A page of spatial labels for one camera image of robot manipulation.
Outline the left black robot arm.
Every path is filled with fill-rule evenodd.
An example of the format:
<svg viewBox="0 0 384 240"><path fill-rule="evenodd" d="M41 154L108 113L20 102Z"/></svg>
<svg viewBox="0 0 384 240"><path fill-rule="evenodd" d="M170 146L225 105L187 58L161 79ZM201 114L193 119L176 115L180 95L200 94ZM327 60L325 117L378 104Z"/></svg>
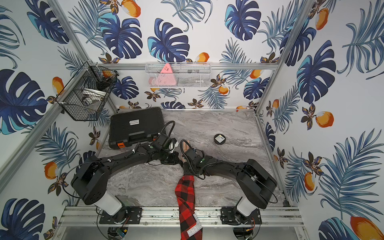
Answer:
<svg viewBox="0 0 384 240"><path fill-rule="evenodd" d="M94 205L117 222L125 218L125 206L107 191L109 179L137 165L160 161L161 165L177 165L178 142L171 137L175 121L169 121L149 144L138 143L133 150L112 157L92 156L77 166L71 186L86 205Z"/></svg>

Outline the red black plaid sleeve forearm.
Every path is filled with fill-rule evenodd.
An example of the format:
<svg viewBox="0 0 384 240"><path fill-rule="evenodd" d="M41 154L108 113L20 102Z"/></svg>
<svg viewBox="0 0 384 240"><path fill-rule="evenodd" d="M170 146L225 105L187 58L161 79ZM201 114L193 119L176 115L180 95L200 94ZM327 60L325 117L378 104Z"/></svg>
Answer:
<svg viewBox="0 0 384 240"><path fill-rule="evenodd" d="M184 175L175 188L179 206L181 240L203 239L203 228L195 214L194 180L193 176Z"/></svg>

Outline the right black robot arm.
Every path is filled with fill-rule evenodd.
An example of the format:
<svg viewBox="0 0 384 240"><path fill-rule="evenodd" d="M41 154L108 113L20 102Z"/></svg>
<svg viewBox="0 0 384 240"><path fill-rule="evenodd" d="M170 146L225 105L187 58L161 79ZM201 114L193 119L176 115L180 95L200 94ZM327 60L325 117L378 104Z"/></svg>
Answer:
<svg viewBox="0 0 384 240"><path fill-rule="evenodd" d="M244 193L236 211L245 217L257 208L266 209L275 196L277 181L253 159L245 163L227 162L208 155L201 156L195 149L182 152L182 155L196 176L218 176L236 181Z"/></svg>

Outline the mannequin hand peace sign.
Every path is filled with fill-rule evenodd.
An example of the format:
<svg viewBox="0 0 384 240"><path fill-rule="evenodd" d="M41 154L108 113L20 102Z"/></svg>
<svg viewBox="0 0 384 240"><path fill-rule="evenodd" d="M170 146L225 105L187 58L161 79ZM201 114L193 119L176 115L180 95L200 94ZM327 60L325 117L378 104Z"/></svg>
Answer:
<svg viewBox="0 0 384 240"><path fill-rule="evenodd" d="M185 154L187 153L187 151L191 148L191 145L190 145L190 141L186 141L186 140L181 140L181 156L180 156L180 159L183 163L188 163L189 160L188 158L185 156Z"/></svg>

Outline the black round puck with label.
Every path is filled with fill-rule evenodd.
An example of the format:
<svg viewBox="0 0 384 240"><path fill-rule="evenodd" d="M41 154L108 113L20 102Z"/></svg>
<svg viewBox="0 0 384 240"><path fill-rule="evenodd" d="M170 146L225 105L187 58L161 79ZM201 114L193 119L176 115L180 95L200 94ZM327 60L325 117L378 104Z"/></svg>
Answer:
<svg viewBox="0 0 384 240"><path fill-rule="evenodd" d="M226 142L226 137L222 134L216 134L214 136L214 143L216 145L223 145Z"/></svg>

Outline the black plastic tool case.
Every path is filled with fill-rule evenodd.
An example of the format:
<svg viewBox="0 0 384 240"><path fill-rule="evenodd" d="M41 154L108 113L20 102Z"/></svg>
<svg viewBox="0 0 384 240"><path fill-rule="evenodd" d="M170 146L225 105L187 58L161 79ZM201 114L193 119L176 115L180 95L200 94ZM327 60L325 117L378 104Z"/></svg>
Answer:
<svg viewBox="0 0 384 240"><path fill-rule="evenodd" d="M137 143L152 142L164 125L163 113L158 107L113 115L109 147L119 150Z"/></svg>

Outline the pink triangular item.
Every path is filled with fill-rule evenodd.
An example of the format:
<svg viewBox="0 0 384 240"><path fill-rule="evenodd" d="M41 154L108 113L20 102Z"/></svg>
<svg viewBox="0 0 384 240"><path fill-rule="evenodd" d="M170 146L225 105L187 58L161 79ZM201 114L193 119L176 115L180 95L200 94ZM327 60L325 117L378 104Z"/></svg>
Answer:
<svg viewBox="0 0 384 240"><path fill-rule="evenodd" d="M152 87L172 87L177 85L177 80L174 75L170 63L166 63L159 74L149 78L149 84Z"/></svg>

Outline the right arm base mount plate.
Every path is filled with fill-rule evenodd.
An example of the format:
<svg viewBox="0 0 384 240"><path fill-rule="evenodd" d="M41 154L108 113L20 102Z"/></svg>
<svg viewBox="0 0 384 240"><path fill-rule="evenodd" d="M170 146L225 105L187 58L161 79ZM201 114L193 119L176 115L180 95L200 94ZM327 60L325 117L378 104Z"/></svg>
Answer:
<svg viewBox="0 0 384 240"><path fill-rule="evenodd" d="M249 216L242 215L235 207L222 207L220 220L224 225L261 225L262 219L260 209L256 208Z"/></svg>

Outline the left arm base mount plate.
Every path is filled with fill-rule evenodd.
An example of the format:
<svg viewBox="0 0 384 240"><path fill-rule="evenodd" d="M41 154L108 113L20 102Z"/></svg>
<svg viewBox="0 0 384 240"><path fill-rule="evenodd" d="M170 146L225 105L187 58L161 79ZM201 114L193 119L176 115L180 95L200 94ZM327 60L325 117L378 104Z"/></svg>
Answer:
<svg viewBox="0 0 384 240"><path fill-rule="evenodd" d="M99 224L104 225L138 225L142 218L141 207L122 207L115 215L110 216L107 212L103 211Z"/></svg>

